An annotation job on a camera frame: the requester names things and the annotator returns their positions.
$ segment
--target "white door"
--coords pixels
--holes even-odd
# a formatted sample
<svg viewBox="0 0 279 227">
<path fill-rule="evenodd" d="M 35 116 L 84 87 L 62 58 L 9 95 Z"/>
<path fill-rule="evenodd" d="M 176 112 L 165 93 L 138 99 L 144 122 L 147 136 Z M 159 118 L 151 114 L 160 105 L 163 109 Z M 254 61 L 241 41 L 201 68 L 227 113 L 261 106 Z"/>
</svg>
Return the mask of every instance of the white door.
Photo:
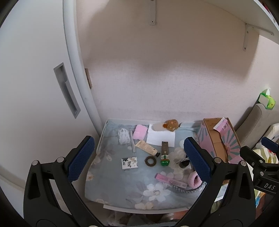
<svg viewBox="0 0 279 227">
<path fill-rule="evenodd" d="M 33 160 L 99 139 L 71 68 L 62 3 L 19 0 L 0 28 L 0 175 L 20 186 Z"/>
</svg>

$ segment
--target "pink towel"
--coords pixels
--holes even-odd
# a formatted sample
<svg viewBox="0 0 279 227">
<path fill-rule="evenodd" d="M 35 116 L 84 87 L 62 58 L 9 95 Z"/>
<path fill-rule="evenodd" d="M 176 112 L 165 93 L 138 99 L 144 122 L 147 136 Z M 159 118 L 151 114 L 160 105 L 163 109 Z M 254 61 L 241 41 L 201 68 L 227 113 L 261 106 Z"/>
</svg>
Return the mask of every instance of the pink towel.
<svg viewBox="0 0 279 227">
<path fill-rule="evenodd" d="M 195 189 L 201 185 L 202 181 L 197 173 L 197 171 L 194 171 L 190 173 L 188 177 L 188 185 L 192 188 Z"/>
<path fill-rule="evenodd" d="M 143 140 L 147 131 L 147 127 L 141 124 L 136 126 L 136 129 L 133 134 L 133 139 Z"/>
</svg>

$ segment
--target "blue gripper pad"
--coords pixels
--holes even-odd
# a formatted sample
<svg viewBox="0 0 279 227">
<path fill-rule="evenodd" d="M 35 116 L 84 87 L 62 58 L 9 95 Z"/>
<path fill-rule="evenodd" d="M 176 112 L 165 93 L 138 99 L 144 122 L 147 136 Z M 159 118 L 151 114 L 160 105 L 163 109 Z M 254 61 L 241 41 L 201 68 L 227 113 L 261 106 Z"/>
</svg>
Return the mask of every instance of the blue gripper pad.
<svg viewBox="0 0 279 227">
<path fill-rule="evenodd" d="M 76 181 L 79 178 L 83 168 L 94 151 L 94 148 L 94 139 L 91 136 L 86 136 L 78 147 L 72 149 L 67 155 L 66 159 L 70 160 L 70 163 L 66 167 L 68 170 L 67 177 L 69 182 Z"/>
<path fill-rule="evenodd" d="M 267 137 L 261 139 L 261 144 L 273 153 L 277 153 L 279 150 L 279 145 Z"/>
<path fill-rule="evenodd" d="M 209 183 L 214 169 L 211 155 L 207 150 L 202 149 L 192 137 L 184 140 L 184 151 L 200 179 Z"/>
</svg>

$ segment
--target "card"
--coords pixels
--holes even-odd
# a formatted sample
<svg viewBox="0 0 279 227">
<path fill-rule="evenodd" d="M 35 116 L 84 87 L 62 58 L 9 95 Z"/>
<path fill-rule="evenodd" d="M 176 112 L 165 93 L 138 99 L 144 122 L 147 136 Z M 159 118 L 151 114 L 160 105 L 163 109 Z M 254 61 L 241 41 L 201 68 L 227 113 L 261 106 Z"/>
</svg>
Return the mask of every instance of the card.
<svg viewBox="0 0 279 227">
<path fill-rule="evenodd" d="M 134 169 L 138 168 L 137 157 L 123 158 L 121 159 L 122 169 Z"/>
</svg>

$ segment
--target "brown ring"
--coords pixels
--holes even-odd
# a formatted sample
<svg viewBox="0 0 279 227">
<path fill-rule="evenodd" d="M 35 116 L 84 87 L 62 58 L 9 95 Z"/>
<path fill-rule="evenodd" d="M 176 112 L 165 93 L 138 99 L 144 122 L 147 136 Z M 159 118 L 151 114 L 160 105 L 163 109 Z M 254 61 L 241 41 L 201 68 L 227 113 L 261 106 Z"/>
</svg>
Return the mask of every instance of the brown ring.
<svg viewBox="0 0 279 227">
<path fill-rule="evenodd" d="M 152 159 L 152 160 L 153 160 L 153 163 L 152 163 L 152 164 L 150 164 L 150 163 L 148 162 L 149 159 Z M 153 156 L 147 156 L 147 157 L 145 158 L 144 162 L 145 162 L 146 165 L 148 165 L 148 166 L 150 166 L 150 167 L 155 166 L 156 163 L 157 163 L 156 158 L 154 158 Z"/>
</svg>

